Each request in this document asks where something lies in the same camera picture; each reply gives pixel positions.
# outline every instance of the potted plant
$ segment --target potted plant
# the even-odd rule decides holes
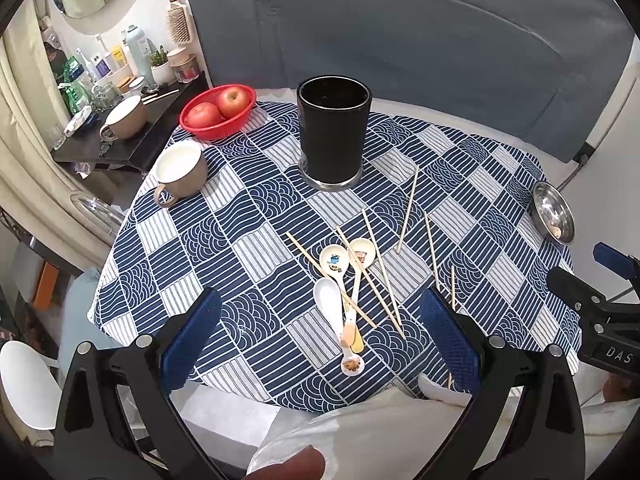
[[[169,65],[169,60],[166,57],[164,47],[160,45],[160,50],[156,50],[151,53],[149,57],[151,61],[151,72],[154,76],[154,81],[161,85],[162,83],[175,83],[176,77],[174,69]]]

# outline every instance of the stainless steel bowl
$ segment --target stainless steel bowl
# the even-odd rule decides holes
[[[574,240],[574,216],[560,192],[548,182],[533,186],[533,223],[543,236],[567,245]]]

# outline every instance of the screw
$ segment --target screw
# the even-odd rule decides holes
[[[494,348],[504,348],[506,343],[499,335],[492,335],[489,338],[489,344]]]
[[[143,334],[136,339],[136,346],[139,348],[148,347],[154,339],[149,334]]]
[[[558,345],[549,345],[549,353],[553,357],[560,357],[562,355],[562,349]]]
[[[91,343],[89,343],[88,341],[85,341],[78,345],[78,353],[80,355],[86,354],[89,350],[91,350]]]

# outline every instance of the red apple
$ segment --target red apple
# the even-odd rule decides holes
[[[218,108],[226,119],[238,115],[250,102],[249,94],[239,86],[230,86],[218,96]]]
[[[213,103],[195,105],[187,114],[187,124],[191,128],[209,128],[223,121],[220,110]]]

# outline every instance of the gray curtain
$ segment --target gray curtain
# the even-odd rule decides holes
[[[568,161],[626,65],[613,0],[190,0],[214,83],[365,82]]]

